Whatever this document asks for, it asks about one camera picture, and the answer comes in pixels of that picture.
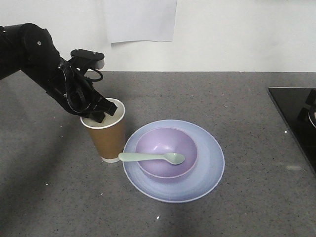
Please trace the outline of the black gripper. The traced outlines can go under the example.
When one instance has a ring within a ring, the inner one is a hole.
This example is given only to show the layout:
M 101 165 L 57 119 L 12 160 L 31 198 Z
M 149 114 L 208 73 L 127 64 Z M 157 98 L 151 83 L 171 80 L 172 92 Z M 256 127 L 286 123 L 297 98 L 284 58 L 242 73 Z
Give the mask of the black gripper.
M 105 113 L 113 116 L 118 108 L 115 99 L 104 98 L 94 89 L 93 83 L 102 79 L 98 69 L 76 68 L 61 59 L 47 93 L 67 112 L 102 123 Z

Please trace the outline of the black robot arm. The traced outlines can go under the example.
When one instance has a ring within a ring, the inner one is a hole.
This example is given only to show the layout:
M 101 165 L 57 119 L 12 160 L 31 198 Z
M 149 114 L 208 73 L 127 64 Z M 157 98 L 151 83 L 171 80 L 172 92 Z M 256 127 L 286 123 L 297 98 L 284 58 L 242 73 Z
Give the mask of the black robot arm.
M 22 71 L 43 88 L 65 111 L 101 123 L 117 106 L 97 92 L 104 54 L 84 49 L 60 56 L 47 29 L 32 23 L 0 28 L 1 79 Z

